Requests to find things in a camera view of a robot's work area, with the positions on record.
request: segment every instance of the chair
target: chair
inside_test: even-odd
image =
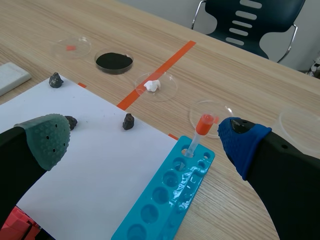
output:
[[[294,26],[289,48],[278,61],[280,63],[292,48],[298,30],[294,21],[304,3],[305,0],[202,0],[191,29],[194,29],[201,4],[205,4],[205,11],[217,19],[215,31],[208,36],[269,59],[260,48],[261,38],[266,33],[283,33]]]

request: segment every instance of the rock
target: rock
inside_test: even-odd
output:
[[[59,73],[55,72],[51,77],[50,77],[50,80],[49,80],[49,84],[52,88],[60,88],[61,85],[64,83],[64,81],[62,81]]]
[[[64,116],[64,117],[69,121],[70,130],[73,130],[78,123],[77,119],[75,119],[72,116]]]
[[[124,130],[132,129],[135,125],[135,118],[131,115],[131,113],[127,113],[124,118],[124,122],[122,127]]]

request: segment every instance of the blue test tube rack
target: blue test tube rack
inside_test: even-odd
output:
[[[191,139],[181,136],[111,240],[174,239],[215,153],[198,145],[185,157]]]

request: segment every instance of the white eraser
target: white eraser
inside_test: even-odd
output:
[[[160,89],[160,81],[159,80],[153,80],[153,81],[147,81],[143,86],[149,91],[149,92],[155,92],[157,89]]]
[[[0,66],[0,96],[16,88],[31,78],[30,73],[8,62]]]

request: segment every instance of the petri dish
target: petri dish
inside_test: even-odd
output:
[[[224,103],[214,100],[198,101],[190,107],[189,121],[193,128],[196,128],[199,119],[203,114],[210,114],[214,117],[215,121],[210,131],[206,136],[209,138],[218,139],[219,124],[226,118],[232,117],[233,112],[231,108]]]
[[[320,153],[320,116],[304,109],[288,108],[280,113],[272,131],[304,154]]]
[[[78,59],[91,51],[91,42],[85,36],[60,40],[51,46],[51,53],[60,59]]]
[[[155,92],[147,91],[144,84],[147,81],[160,81],[160,88]],[[173,98],[178,90],[177,80],[170,73],[148,72],[138,77],[134,82],[134,87],[139,95],[153,102],[163,102]]]
[[[125,49],[105,48],[96,53],[94,62],[102,72],[118,75],[126,73],[133,67],[134,58]]]

